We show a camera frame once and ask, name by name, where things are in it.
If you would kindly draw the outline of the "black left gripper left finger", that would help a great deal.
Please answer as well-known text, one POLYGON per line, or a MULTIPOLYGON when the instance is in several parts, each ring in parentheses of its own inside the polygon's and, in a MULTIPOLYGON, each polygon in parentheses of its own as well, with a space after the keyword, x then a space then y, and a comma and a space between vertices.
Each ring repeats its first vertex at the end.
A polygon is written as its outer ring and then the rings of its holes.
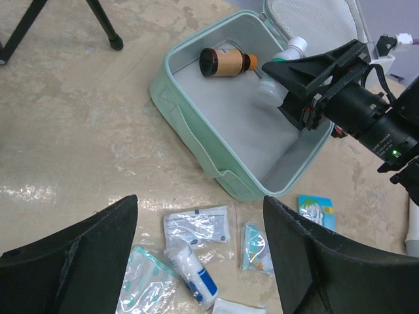
POLYGON ((137 226, 137 196, 1 255, 2 313, 114 313, 137 226))

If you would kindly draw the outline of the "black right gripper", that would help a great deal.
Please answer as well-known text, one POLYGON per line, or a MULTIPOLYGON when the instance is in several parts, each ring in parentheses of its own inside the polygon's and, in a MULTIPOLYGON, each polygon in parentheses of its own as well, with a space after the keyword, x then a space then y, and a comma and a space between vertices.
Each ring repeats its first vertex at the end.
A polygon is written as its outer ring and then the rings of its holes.
POLYGON ((382 67, 370 61, 367 45, 352 40, 262 70, 282 69, 278 81, 292 94, 278 108, 298 130, 314 130, 325 117, 384 162, 409 162, 418 156, 418 81, 395 97, 382 67))

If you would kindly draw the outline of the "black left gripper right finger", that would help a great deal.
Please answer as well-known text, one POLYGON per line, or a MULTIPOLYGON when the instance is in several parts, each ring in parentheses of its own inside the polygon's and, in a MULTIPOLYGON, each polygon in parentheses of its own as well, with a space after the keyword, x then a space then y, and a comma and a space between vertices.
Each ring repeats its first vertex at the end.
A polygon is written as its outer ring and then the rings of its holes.
POLYGON ((361 244, 276 198, 263 219, 284 313, 417 313, 418 259, 361 244))

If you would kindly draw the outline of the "white plastic bottle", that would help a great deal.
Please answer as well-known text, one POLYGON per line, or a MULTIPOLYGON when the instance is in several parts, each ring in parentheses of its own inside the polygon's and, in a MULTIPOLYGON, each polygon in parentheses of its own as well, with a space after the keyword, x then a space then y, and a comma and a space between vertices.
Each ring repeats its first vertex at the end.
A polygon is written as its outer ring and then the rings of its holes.
MULTIPOLYGON (((305 57, 308 43, 302 37, 293 37, 289 40, 285 50, 276 53, 272 57, 272 62, 283 63, 285 61, 297 60, 305 57)), ((278 81, 278 77, 283 77, 281 68, 275 67, 275 72, 271 74, 263 73, 259 85, 256 89, 256 98, 263 105, 271 107, 281 107, 288 89, 278 81)))

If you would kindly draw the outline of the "blue cotton swab bag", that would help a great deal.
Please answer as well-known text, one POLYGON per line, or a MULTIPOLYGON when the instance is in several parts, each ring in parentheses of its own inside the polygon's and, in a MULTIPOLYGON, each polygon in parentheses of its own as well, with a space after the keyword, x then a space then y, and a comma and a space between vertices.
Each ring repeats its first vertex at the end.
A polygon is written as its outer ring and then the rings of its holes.
POLYGON ((298 205, 301 216, 336 231, 335 212, 331 199, 302 194, 298 197, 298 205))

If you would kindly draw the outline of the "mint green medicine case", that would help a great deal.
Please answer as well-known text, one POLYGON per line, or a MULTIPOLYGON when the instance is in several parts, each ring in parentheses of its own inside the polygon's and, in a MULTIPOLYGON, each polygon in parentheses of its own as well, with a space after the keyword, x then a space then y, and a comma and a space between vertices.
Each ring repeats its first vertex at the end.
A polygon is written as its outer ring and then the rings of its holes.
POLYGON ((265 1, 195 33, 165 56, 152 81, 153 103, 208 177, 235 200, 285 194, 328 140, 332 122, 300 131, 276 108, 259 103, 262 71, 205 78, 198 58, 205 48, 239 48, 270 61, 294 36, 310 56, 353 39, 369 40, 357 1, 265 1))

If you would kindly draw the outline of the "teal clear zip bag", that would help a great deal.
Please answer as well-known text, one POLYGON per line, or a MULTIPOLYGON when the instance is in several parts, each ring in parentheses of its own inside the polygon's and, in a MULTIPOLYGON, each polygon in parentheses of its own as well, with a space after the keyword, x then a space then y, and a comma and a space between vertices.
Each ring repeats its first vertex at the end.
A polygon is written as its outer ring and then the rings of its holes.
POLYGON ((152 255, 135 245, 130 253, 117 313, 165 313, 175 293, 176 273, 152 255))

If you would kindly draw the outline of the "brown bottle orange cap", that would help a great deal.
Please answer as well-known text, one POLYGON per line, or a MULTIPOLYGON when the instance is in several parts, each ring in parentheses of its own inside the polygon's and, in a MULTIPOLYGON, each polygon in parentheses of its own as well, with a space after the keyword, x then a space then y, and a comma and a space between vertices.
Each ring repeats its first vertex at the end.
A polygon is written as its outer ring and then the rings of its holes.
POLYGON ((243 72, 254 71, 258 60, 256 55, 245 54, 237 48, 205 48, 198 63, 204 77, 236 77, 243 72))

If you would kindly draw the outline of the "white gauze pack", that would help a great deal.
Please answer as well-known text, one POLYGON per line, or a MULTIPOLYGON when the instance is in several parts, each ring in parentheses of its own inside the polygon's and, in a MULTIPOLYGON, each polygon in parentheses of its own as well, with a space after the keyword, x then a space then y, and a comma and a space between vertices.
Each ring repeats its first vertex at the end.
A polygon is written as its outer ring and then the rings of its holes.
POLYGON ((267 314, 267 310, 218 298, 213 305, 212 314, 267 314))

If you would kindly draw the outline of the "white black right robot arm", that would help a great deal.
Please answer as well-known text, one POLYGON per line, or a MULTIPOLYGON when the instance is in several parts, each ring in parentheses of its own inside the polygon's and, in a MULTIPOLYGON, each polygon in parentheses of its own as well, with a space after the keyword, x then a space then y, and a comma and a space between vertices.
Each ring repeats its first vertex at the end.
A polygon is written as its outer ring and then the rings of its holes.
POLYGON ((358 40, 262 70, 287 90, 278 108, 294 127, 315 130, 327 118, 383 161, 379 173, 394 173, 390 181, 410 198, 407 253, 418 256, 418 81, 395 97, 358 40))

